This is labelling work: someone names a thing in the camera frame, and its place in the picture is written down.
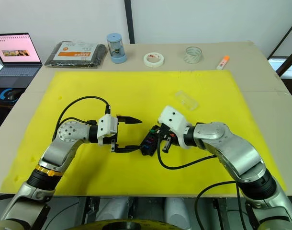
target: table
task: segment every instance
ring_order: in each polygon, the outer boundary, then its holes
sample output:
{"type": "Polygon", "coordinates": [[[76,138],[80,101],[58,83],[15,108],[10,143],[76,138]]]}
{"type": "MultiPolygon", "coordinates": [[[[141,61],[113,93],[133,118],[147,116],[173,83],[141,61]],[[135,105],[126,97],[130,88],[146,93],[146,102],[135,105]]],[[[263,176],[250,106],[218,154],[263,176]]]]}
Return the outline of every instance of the table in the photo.
{"type": "MultiPolygon", "coordinates": [[[[100,69],[71,70],[209,70],[215,69],[220,60],[225,55],[229,55],[230,60],[225,69],[232,72],[286,183],[286,194],[292,196],[292,96],[264,55],[252,42],[137,44],[125,45],[124,48],[128,60],[123,64],[112,63],[108,54],[100,69]],[[203,58],[199,63],[187,64],[183,61],[184,50],[188,46],[201,48],[203,58]],[[164,56],[163,66],[151,69],[143,64],[144,54],[152,51],[164,56]]],[[[8,174],[29,121],[55,72],[67,70],[43,66],[0,127],[0,185],[8,174]]]]}

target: orange label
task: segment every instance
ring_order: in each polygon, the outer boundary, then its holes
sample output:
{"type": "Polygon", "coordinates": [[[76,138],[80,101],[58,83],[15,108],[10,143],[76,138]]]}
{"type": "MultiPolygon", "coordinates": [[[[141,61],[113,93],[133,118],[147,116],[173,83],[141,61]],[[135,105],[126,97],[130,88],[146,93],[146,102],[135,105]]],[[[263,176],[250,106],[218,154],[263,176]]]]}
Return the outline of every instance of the orange label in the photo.
{"type": "Polygon", "coordinates": [[[90,56],[90,52],[60,52],[58,56],[68,56],[68,57],[88,57],[90,56]]]}

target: laptop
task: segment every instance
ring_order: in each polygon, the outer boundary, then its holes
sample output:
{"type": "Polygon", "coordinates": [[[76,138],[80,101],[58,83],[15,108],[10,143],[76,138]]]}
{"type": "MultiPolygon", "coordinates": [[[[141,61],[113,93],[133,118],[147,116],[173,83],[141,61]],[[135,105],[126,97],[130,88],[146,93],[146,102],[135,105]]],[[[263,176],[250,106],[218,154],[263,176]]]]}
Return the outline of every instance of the laptop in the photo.
{"type": "Polygon", "coordinates": [[[0,34],[0,88],[27,88],[42,66],[28,33],[0,34]]]}

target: laptop keyboard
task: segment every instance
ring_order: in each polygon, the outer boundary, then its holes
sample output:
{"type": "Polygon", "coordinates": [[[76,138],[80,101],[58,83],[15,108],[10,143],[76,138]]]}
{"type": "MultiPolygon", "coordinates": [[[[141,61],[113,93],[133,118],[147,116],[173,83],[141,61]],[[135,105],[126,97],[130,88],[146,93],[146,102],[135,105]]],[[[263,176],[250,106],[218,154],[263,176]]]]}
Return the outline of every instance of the laptop keyboard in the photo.
{"type": "Polygon", "coordinates": [[[0,70],[0,77],[32,77],[38,69],[38,67],[5,67],[0,70]]]}

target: computer mouse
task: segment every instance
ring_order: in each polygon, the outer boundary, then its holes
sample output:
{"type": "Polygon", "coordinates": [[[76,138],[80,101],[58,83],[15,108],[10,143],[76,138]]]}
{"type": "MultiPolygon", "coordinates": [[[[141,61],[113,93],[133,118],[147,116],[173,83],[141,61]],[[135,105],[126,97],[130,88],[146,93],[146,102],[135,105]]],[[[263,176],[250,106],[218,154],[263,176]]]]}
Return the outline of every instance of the computer mouse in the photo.
{"type": "Polygon", "coordinates": [[[13,89],[7,93],[6,97],[9,101],[15,101],[21,96],[24,91],[25,89],[13,89]]]}

